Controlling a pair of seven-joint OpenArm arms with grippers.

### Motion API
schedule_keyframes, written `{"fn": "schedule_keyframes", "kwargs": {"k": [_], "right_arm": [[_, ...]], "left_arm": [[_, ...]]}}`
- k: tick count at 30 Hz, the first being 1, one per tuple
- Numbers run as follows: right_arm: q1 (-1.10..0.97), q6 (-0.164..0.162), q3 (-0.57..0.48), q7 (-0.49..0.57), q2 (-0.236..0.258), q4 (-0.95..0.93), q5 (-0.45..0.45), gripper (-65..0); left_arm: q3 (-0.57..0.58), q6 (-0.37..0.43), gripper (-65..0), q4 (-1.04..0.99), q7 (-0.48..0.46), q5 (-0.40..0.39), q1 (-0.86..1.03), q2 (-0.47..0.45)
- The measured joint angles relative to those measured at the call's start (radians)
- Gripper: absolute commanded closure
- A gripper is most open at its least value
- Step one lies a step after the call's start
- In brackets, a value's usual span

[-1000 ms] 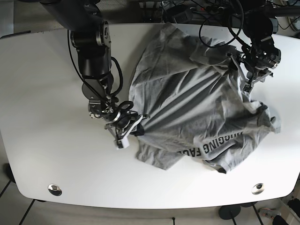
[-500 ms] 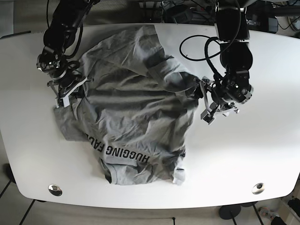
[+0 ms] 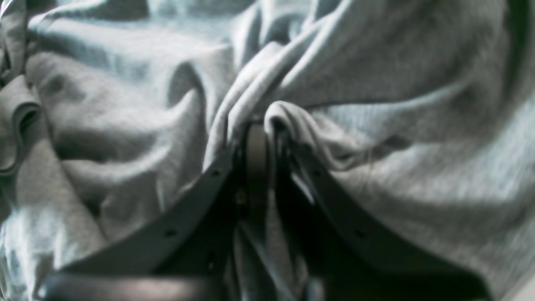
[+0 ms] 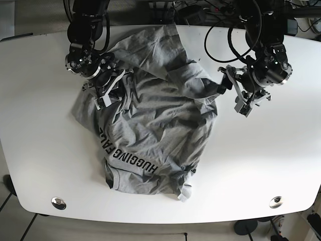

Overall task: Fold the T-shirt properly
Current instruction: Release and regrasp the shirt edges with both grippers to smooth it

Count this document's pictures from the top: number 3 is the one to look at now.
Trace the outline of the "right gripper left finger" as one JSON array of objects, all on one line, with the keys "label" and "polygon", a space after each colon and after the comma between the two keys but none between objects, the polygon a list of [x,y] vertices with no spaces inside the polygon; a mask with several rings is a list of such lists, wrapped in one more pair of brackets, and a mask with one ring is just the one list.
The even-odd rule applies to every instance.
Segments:
[{"label": "right gripper left finger", "polygon": [[172,208],[153,223],[54,272],[43,301],[227,301],[224,282],[239,221],[268,189],[262,124],[250,123]]}]

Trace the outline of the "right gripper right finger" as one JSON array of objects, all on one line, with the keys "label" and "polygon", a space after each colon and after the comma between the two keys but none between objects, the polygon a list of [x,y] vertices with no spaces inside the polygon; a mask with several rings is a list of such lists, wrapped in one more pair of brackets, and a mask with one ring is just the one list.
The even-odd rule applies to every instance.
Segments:
[{"label": "right gripper right finger", "polygon": [[288,131],[275,154],[279,213],[309,271],[303,301],[491,300],[481,276],[386,227]]}]

